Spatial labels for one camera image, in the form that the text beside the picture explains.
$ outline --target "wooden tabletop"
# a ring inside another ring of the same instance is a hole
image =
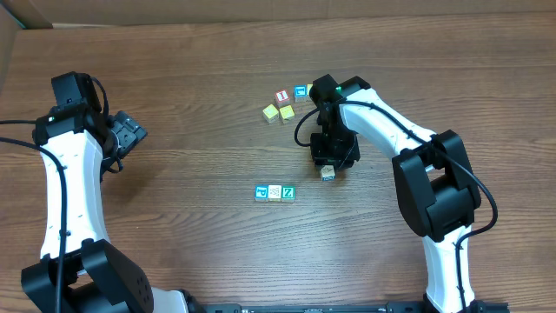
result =
[[[461,135],[500,207],[470,242],[477,298],[556,310],[556,14],[215,23],[19,32],[0,118],[55,105],[50,79],[87,72],[149,136],[102,183],[112,243],[151,283],[202,303],[362,304],[421,299],[420,238],[398,210],[392,165],[361,160],[320,181],[295,122],[261,110],[280,89],[331,74],[368,80],[418,125]],[[319,131],[314,119],[300,132]],[[2,136],[31,141],[31,127]],[[0,310],[36,311],[20,271],[38,262],[43,163],[0,148]],[[295,203],[256,203],[254,186],[294,185]],[[475,227],[491,215],[486,199]]]

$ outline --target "row of blocks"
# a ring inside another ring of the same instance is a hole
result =
[[[295,187],[281,185],[256,185],[255,186],[256,201],[276,201],[276,202],[294,202]]]
[[[307,85],[295,86],[294,87],[295,101],[297,103],[307,101],[309,99],[308,95],[309,95],[309,91],[311,90],[311,87],[313,87],[311,83]],[[274,123],[276,120],[278,120],[278,116],[281,117],[283,123],[288,123],[289,121],[294,119],[295,113],[294,113],[294,109],[291,106],[291,101],[287,90],[280,90],[276,92],[275,102],[278,108],[280,109],[280,111],[276,109],[276,107],[273,104],[270,104],[262,111],[262,115],[264,116],[264,118],[267,120],[268,123]]]

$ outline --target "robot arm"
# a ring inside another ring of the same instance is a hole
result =
[[[410,122],[358,77],[338,84],[331,76],[324,76],[314,81],[310,96],[320,109],[317,122],[323,128],[321,134],[311,136],[315,164],[333,165],[337,170],[351,167],[359,160],[355,134],[364,136],[393,160],[400,211],[410,228],[423,237],[428,270],[427,300],[441,313],[461,311],[454,245],[471,231],[473,210],[480,204],[477,186],[469,183],[457,169],[435,159],[430,149],[408,136],[384,113],[363,104],[378,106],[423,142],[442,148],[470,169],[459,137],[451,131],[436,135]],[[427,171],[435,167],[446,167],[447,173],[430,182]],[[461,247],[461,285],[469,306],[474,293],[469,283],[467,240]]]

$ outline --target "wall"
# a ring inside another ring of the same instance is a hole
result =
[[[554,0],[6,0],[56,24],[133,25],[556,10]]]
[[[10,64],[11,48],[13,47],[16,33],[20,30],[17,23],[11,18],[6,10],[0,6],[0,93],[3,81],[8,72]]]

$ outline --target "cable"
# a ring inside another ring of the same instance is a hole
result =
[[[305,122],[308,118],[310,118],[314,113],[318,112],[319,108],[316,108],[312,111],[310,111],[309,113],[307,113],[307,115],[305,115],[301,121],[299,121],[299,123],[297,124],[297,126],[295,126],[295,132],[294,132],[294,140],[295,143],[297,143],[298,145],[300,145],[301,147],[310,147],[311,143],[300,143],[299,139],[297,138],[297,133],[299,133],[299,128],[301,127],[301,125],[303,124],[303,122]]]
[[[26,123],[26,124],[35,124],[35,121],[25,121],[25,120],[5,120],[5,121],[0,121],[0,125],[5,125],[5,124],[18,124],[18,123]]]
[[[494,225],[496,224],[496,221],[498,220],[498,206],[496,205],[496,202],[494,201],[493,195],[490,193],[490,191],[485,186],[485,184],[483,184],[481,182],[481,180],[479,178],[477,178],[477,176],[475,176],[468,169],[463,167],[463,165],[459,164],[454,159],[452,159],[444,151],[434,147],[431,143],[429,143],[429,142],[421,139],[417,135],[415,135],[410,129],[408,129],[404,124],[402,124],[395,117],[393,117],[392,114],[390,114],[388,111],[382,109],[381,107],[377,106],[374,103],[364,103],[364,102],[360,102],[360,101],[345,101],[343,103],[344,104],[357,104],[357,105],[368,107],[370,109],[378,110],[385,117],[387,117],[390,121],[392,121],[392,123],[395,123],[398,127],[400,127],[400,129],[403,130],[403,132],[405,132],[412,139],[414,139],[417,142],[422,143],[422,144],[430,144],[430,146],[433,148],[435,153],[437,153],[444,160],[448,161],[450,164],[452,164],[453,166],[462,170],[464,173],[466,173],[466,175],[471,177],[471,179],[473,179],[473,181],[479,186],[479,188],[485,194],[486,199],[488,199],[488,202],[490,203],[491,207],[493,208],[493,218],[491,219],[491,221],[486,226],[484,226],[483,228],[480,228],[478,230],[473,230],[473,231],[470,231],[469,233],[465,234],[460,239],[458,239],[458,241],[455,244],[455,262],[456,262],[456,271],[457,271],[457,276],[458,276],[458,290],[460,291],[460,298],[461,298],[461,308],[463,310],[467,311],[467,309],[466,309],[466,307],[467,307],[466,306],[466,300],[465,300],[465,295],[464,295],[465,291],[463,290],[463,283],[462,283],[462,278],[461,278],[461,259],[460,259],[461,243],[463,243],[464,240],[466,240],[466,239],[468,239],[472,236],[482,234],[485,231],[488,231],[492,227],[494,227]]]
[[[26,143],[16,139],[0,137],[0,142],[11,143],[19,146],[31,148],[42,152],[44,155],[52,159],[56,165],[58,174],[60,175],[60,184],[62,191],[62,212],[60,214],[60,252],[58,255],[58,272],[56,275],[56,313],[62,313],[62,292],[63,292],[63,255],[66,252],[66,236],[67,236],[67,223],[68,223],[68,188],[66,186],[66,177],[63,174],[64,167],[58,159],[48,150],[41,146],[32,143]]]
[[[96,77],[90,77],[90,79],[95,82],[98,85],[98,88],[101,89],[101,91],[103,92],[103,98],[104,98],[104,108],[103,108],[103,114],[104,114],[104,120],[108,121],[108,115],[109,115],[109,106],[108,106],[108,98],[106,97],[106,90],[104,90],[103,85],[101,84],[101,82],[96,79]]]

